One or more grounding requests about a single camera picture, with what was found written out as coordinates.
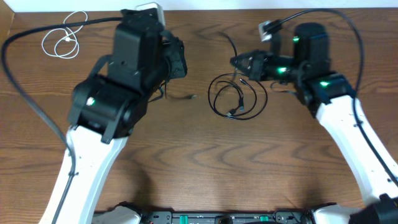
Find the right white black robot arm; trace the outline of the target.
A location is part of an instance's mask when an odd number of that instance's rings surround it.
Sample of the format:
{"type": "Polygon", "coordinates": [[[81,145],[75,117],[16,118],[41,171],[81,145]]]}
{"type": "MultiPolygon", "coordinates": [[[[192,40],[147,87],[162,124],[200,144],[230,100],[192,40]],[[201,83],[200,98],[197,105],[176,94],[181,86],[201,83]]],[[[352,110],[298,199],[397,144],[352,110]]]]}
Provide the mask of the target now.
{"type": "Polygon", "coordinates": [[[279,53],[281,28],[279,21],[260,24],[270,49],[237,55],[230,63],[253,81],[293,84],[297,99],[336,142],[365,204],[362,209],[320,205],[302,215],[301,223],[397,223],[397,163],[372,129],[349,81],[331,70],[326,29],[314,22],[298,25],[294,54],[288,57],[279,53]]]}

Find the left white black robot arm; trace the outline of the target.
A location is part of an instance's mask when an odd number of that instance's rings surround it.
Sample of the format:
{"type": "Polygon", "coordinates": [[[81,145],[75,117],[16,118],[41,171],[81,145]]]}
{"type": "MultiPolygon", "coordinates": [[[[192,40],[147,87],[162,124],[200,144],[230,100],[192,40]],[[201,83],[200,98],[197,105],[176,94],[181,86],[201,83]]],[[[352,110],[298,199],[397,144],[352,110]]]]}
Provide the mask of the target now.
{"type": "Polygon", "coordinates": [[[157,3],[122,10],[113,51],[73,90],[62,166],[42,223],[90,223],[105,180],[163,82],[187,74],[183,42],[157,3]]]}

